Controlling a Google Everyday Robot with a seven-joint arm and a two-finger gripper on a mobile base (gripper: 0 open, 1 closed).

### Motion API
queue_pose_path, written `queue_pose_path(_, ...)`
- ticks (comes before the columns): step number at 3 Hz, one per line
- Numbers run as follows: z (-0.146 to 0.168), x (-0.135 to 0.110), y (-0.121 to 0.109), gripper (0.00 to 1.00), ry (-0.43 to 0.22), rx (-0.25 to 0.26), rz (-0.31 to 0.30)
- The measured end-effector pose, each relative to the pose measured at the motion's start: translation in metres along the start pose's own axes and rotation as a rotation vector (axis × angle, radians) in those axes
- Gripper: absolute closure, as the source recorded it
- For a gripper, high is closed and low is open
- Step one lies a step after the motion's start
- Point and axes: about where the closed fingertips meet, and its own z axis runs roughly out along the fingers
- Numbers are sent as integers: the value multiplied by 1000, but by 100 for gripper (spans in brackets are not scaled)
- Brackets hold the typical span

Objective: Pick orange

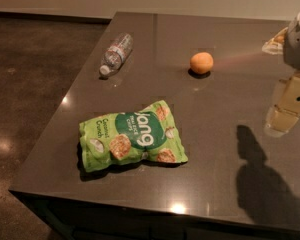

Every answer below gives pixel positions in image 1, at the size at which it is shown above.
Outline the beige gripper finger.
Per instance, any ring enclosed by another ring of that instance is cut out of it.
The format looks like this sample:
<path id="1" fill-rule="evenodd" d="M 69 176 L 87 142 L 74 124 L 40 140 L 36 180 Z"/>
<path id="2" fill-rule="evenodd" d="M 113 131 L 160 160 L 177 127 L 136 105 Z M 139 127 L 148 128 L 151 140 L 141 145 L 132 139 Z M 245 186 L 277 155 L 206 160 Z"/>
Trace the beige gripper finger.
<path id="1" fill-rule="evenodd" d="M 262 51 L 270 55 L 282 55 L 287 32 L 287 27 L 280 30 L 274 37 L 264 43 Z"/>
<path id="2" fill-rule="evenodd" d="M 272 137 L 287 134 L 300 119 L 300 71 L 289 79 L 280 79 L 273 92 L 265 122 L 265 132 Z"/>

